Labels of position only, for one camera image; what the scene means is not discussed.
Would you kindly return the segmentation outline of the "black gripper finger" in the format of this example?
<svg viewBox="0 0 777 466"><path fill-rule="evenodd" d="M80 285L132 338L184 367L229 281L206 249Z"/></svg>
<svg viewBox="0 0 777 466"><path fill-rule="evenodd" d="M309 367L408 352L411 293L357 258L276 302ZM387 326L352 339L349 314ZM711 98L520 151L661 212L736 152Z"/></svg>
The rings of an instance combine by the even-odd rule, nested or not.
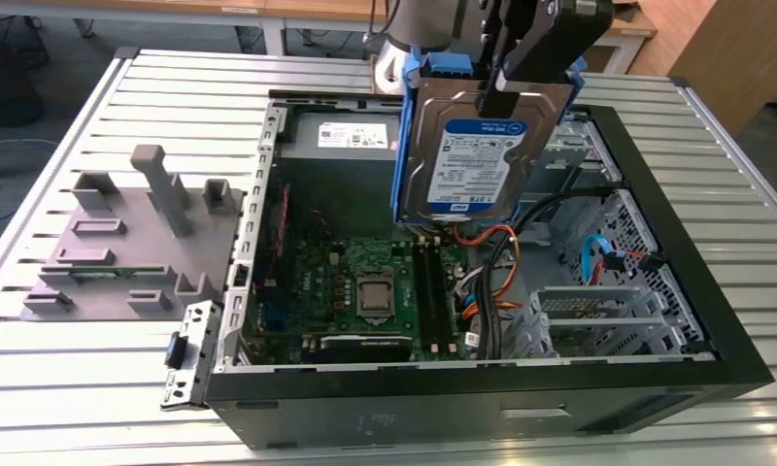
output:
<svg viewBox="0 0 777 466"><path fill-rule="evenodd" d="M485 66L499 66L515 44L509 26L513 2L483 1L481 6L487 16L481 22L480 63Z"/></svg>
<svg viewBox="0 0 777 466"><path fill-rule="evenodd" d="M512 1L513 48L499 66L480 63L483 117L507 117L523 83L568 84L568 70L613 23L611 1Z"/></svg>

